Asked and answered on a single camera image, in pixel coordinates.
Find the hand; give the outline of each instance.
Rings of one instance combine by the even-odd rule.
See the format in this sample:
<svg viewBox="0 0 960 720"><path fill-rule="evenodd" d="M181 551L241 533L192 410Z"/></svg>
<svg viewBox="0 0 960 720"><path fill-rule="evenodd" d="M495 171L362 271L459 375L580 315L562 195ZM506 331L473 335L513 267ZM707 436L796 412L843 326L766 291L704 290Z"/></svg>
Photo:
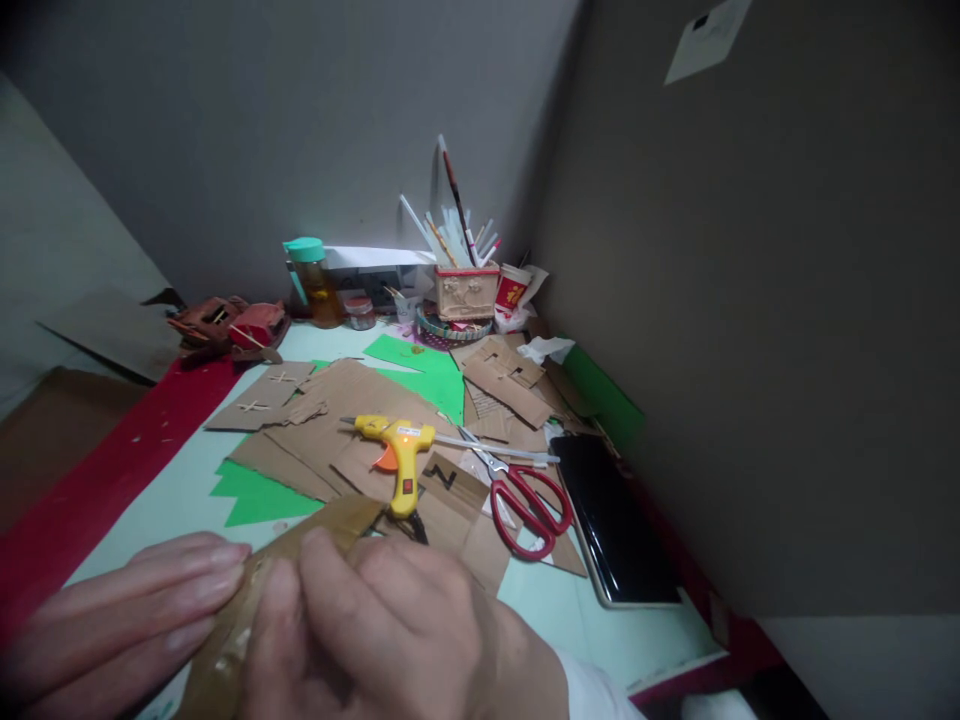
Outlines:
<svg viewBox="0 0 960 720"><path fill-rule="evenodd" d="M112 718L174 675L240 586L249 545L195 533L44 603L0 662L4 696L28 717Z"/></svg>
<svg viewBox="0 0 960 720"><path fill-rule="evenodd" d="M271 570L244 668L245 718L567 714L553 651L453 557L405 538L304 539Z"/></svg>

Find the yellow glue gun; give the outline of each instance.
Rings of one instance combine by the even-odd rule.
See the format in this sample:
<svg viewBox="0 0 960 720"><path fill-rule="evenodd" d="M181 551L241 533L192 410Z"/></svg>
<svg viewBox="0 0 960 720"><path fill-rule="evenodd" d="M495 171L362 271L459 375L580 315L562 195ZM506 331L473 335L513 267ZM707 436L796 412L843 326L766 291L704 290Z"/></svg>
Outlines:
<svg viewBox="0 0 960 720"><path fill-rule="evenodd" d="M389 448L377 461L385 470L397 471L397 489L390 502L390 514L397 520L406 520L417 511L417 453L429 450L436 436L432 425L413 427L409 420L389 420L383 415L358 415L340 418L370 440L380 440ZM390 450L396 459L390 458Z"/></svg>

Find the desk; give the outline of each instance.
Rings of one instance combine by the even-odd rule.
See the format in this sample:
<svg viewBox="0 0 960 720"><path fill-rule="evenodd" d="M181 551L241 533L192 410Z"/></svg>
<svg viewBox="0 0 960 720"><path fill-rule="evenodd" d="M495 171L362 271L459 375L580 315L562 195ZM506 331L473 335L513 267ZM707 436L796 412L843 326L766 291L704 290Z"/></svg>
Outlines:
<svg viewBox="0 0 960 720"><path fill-rule="evenodd" d="M392 332L392 329L383 323L365 332L345 327L317 330L297 325L290 329L280 350L285 360L332 361L354 357L363 358L371 367L398 369L363 355L364 348L383 332ZM248 388L265 369L259 366L246 372L220 406ZM202 374L203 370L193 373ZM123 432L123 426L117 432ZM80 563L69 582L118 568L147 545L199 530L216 532L235 542L248 542L255 550L270 542L279 529L275 527L276 521L225 528L235 500L210 495L219 481L216 470L221 461L242 439L240 433L195 428L173 460L129 504ZM138 442L137 437L123 440ZM300 519L287 518L285 522L293 524ZM570 532L574 544L578 545L575 533L572 529ZM531 539L522 537L521 541L529 543ZM669 609L606 610L597 602L589 579L542 563L512 559L498 597L547 642L597 665L633 692L725 654L688 601ZM145 711L147 716L150 713L162 716L164 709L170 712L169 703L173 702L175 707L185 679L186 674L181 673Z"/></svg>

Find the white sleeve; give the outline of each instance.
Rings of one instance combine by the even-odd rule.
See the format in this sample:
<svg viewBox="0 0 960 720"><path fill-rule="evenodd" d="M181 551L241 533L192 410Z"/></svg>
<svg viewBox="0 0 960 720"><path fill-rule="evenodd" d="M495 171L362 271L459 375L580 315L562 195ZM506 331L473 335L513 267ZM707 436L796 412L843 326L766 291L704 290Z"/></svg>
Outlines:
<svg viewBox="0 0 960 720"><path fill-rule="evenodd" d="M553 648L567 676L570 720L644 720L627 694L602 670Z"/></svg>

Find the red cup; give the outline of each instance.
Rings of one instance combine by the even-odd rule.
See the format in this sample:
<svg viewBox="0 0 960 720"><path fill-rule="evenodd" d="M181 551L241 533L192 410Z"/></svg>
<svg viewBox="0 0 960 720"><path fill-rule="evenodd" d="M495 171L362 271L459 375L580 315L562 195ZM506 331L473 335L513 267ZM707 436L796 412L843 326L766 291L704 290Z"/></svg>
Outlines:
<svg viewBox="0 0 960 720"><path fill-rule="evenodd" d="M497 299L494 304L504 310L513 310L527 291L531 280L533 280L533 275L526 270L520 270L513 265L502 265L500 267L500 285L497 287Z"/></svg>

